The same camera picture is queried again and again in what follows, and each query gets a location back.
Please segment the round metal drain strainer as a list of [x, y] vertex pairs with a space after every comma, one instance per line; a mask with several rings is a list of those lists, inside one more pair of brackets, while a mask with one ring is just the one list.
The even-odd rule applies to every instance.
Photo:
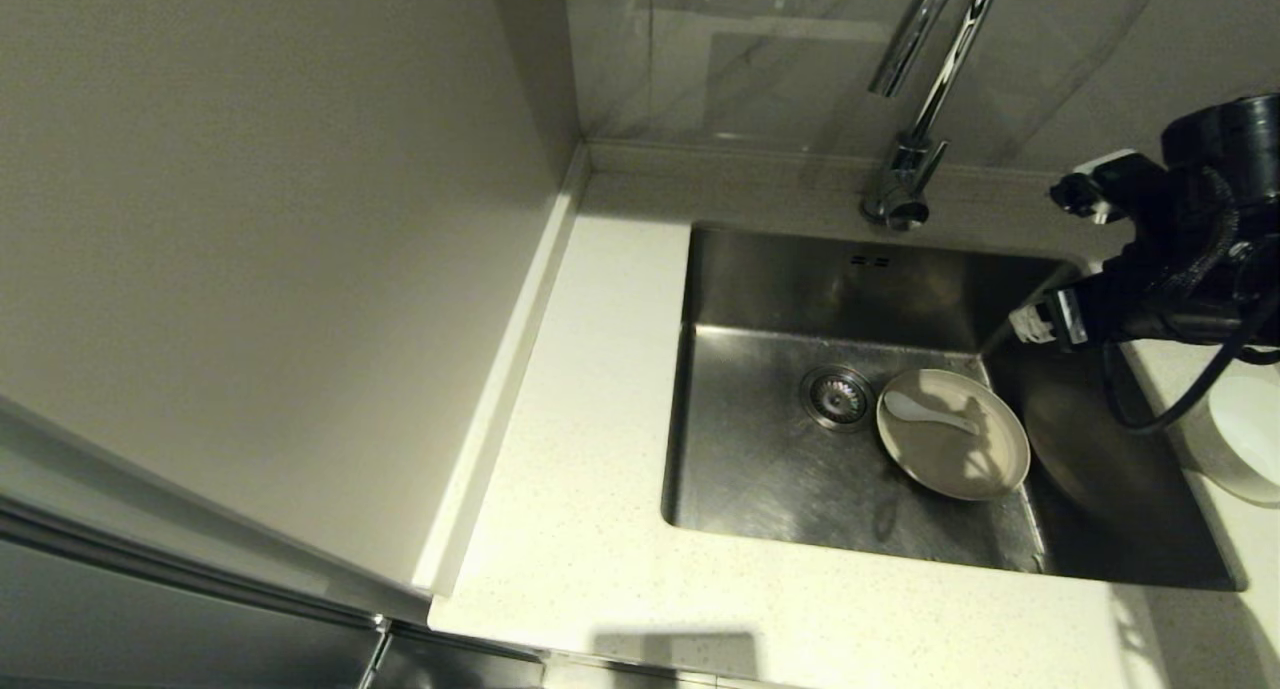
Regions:
[[832, 433], [863, 432], [876, 421], [877, 393], [858, 371], [820, 365], [803, 375], [797, 397], [804, 414]]

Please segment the grey glossy cabinet front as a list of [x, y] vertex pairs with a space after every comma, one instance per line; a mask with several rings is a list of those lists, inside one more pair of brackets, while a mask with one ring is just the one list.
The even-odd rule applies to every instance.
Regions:
[[531, 651], [0, 398], [0, 689], [538, 689]]

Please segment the white ceramic soup spoon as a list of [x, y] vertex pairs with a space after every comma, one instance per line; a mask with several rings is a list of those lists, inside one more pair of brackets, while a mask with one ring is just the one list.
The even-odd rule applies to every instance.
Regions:
[[888, 391], [881, 397], [881, 402], [890, 414], [906, 423], [932, 423], [950, 426], [964, 432], [972, 437], [978, 437], [980, 429], [974, 421], [965, 417], [925, 407], [900, 391]]

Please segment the cream round plate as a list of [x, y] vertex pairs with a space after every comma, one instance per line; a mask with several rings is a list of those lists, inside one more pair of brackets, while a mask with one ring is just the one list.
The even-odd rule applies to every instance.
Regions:
[[[881, 402], [888, 391], [974, 421], [980, 434], [902, 421]], [[1001, 499], [1018, 490], [1030, 470], [1030, 441], [1021, 420], [986, 384], [957, 373], [916, 369], [890, 379], [876, 403], [876, 428], [887, 456], [905, 474], [948, 498]]]

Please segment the chrome gooseneck faucet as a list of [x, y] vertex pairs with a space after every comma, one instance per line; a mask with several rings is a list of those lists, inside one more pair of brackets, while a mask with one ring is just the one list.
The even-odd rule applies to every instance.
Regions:
[[[892, 99], [900, 92], [948, 1], [910, 1], [870, 79], [873, 95]], [[892, 232], [909, 232], [928, 222], [931, 207], [925, 188], [950, 147], [948, 141], [934, 138], [933, 131], [993, 6], [995, 0], [965, 0], [954, 37], [915, 119], [895, 136], [884, 160], [868, 181], [861, 215], [869, 223]]]

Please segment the stainless steel sink basin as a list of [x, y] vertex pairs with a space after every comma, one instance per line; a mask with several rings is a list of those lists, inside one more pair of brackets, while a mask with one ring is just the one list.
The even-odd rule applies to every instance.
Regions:
[[[695, 228], [664, 520], [1015, 572], [1244, 590], [1174, 443], [1115, 423], [1097, 357], [1014, 336], [1014, 309], [1079, 274], [1061, 259]], [[820, 365], [854, 369], [878, 398], [916, 369], [986, 384], [1027, 430], [1028, 478], [983, 502], [925, 489], [887, 456], [876, 421], [832, 433], [804, 414], [797, 387]]]

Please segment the beige tall cabinet side panel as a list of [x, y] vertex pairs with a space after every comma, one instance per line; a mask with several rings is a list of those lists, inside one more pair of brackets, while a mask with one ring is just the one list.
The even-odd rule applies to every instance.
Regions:
[[579, 137], [567, 0], [0, 0], [0, 396], [444, 596]]

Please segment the white ceramic bowl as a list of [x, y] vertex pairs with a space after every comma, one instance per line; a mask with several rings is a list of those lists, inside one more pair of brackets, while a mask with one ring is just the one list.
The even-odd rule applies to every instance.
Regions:
[[1280, 375], [1217, 379], [1179, 428], [1199, 473], [1244, 501], [1280, 507]]

